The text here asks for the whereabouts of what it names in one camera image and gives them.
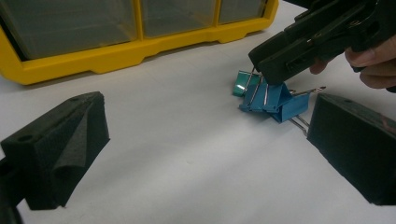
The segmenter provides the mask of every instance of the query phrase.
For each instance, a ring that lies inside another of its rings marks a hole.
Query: white tabletop surface
[[[24,221],[396,223],[396,207],[369,204],[296,126],[241,112],[242,99],[232,96],[238,70],[251,70],[248,53],[302,11],[280,1],[275,22],[263,32],[171,50],[105,75],[32,86],[0,77],[0,139],[70,97],[100,91],[106,100],[111,141],[66,208],[30,211],[23,201]],[[287,83],[297,91],[327,86],[324,92],[396,119],[396,95],[364,86],[344,56],[318,76],[304,71]],[[315,100],[302,114],[308,121]]]

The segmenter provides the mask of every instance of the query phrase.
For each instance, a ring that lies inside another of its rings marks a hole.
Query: yellow storage box
[[[226,43],[274,21],[278,0],[2,0],[0,73],[28,85]]]

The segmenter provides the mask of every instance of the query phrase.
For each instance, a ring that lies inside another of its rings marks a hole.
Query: yellow plastic edge
[[[43,59],[21,62],[0,27],[0,73],[22,85],[93,71],[96,74],[138,65],[148,56],[203,42],[227,43],[269,27],[275,19],[278,0],[268,0],[262,18],[217,25],[202,30],[144,39],[140,10],[136,11],[137,40],[99,49],[88,49]]]

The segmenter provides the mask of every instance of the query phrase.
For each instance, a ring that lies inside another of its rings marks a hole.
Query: transparent drawer
[[[267,0],[221,0],[219,23],[260,18]]]
[[[216,0],[141,0],[145,37],[209,27]]]
[[[131,0],[0,0],[0,16],[27,59],[136,37]]]

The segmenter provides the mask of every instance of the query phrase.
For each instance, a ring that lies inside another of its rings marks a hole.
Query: finger
[[[396,59],[368,66],[361,73],[377,77],[396,77]]]
[[[327,62],[323,62],[322,60],[315,59],[315,64],[309,67],[309,71],[312,74],[317,75],[321,73],[326,68],[326,66],[327,66]]]
[[[346,50],[346,59],[355,67],[370,66],[394,58],[396,58],[396,35],[363,52],[354,52],[352,49]]]
[[[396,86],[396,77],[379,77],[361,74],[361,81],[373,89],[384,89]]]

